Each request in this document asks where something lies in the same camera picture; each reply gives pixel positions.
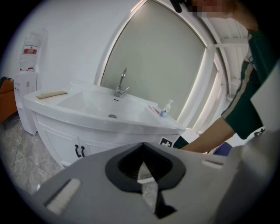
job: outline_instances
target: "red label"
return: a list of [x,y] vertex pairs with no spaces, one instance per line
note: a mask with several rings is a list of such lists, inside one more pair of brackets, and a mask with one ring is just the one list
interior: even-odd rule
[[37,50],[35,50],[35,49],[24,49],[23,53],[24,54],[36,54]]

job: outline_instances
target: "soap dispenser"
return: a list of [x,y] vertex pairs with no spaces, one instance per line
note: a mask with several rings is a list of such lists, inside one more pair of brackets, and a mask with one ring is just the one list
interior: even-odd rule
[[172,102],[173,102],[173,100],[169,100],[168,104],[165,105],[165,107],[163,108],[163,110],[161,112],[162,117],[167,117],[167,113],[170,111]]

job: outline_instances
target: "cabinet handle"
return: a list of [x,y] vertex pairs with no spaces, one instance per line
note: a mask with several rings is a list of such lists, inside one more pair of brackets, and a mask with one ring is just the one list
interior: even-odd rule
[[82,146],[81,149],[82,149],[82,156],[84,157],[84,147]]
[[75,145],[76,146],[76,149],[75,149],[75,152],[76,152],[76,155],[78,156],[78,158],[80,158],[80,157],[82,157],[81,155],[79,155],[79,153],[78,153],[78,145]]

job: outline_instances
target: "sink drain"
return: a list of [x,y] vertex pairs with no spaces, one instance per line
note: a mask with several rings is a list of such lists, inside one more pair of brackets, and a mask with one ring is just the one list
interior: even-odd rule
[[110,114],[108,117],[117,118],[117,116],[113,114]]

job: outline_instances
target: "sticker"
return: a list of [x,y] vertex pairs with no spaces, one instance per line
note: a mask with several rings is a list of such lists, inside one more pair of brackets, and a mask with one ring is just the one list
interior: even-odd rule
[[25,45],[23,49],[23,54],[36,54],[38,50],[37,46]]
[[164,138],[164,137],[161,137],[161,140],[160,140],[159,144],[170,147],[170,148],[173,148],[173,142],[168,140],[167,138]]

